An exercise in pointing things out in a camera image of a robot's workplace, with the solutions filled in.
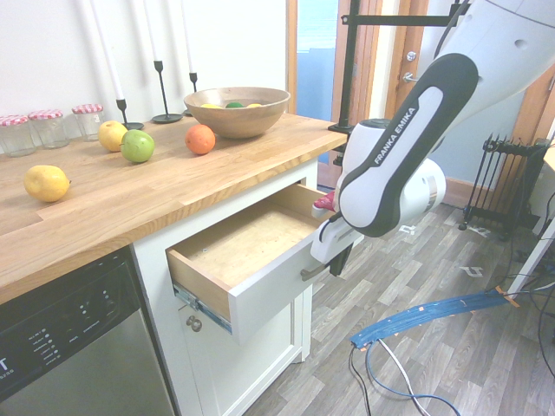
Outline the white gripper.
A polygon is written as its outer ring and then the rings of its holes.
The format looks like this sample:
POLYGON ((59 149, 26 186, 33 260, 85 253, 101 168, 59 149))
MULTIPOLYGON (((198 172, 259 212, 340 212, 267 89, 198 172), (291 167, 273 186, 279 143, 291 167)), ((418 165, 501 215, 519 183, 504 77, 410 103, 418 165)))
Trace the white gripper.
POLYGON ((329 263, 330 274, 339 276, 353 245, 362 239, 363 234, 352 228, 341 213, 335 213, 318 227, 310 254, 320 263, 329 263))

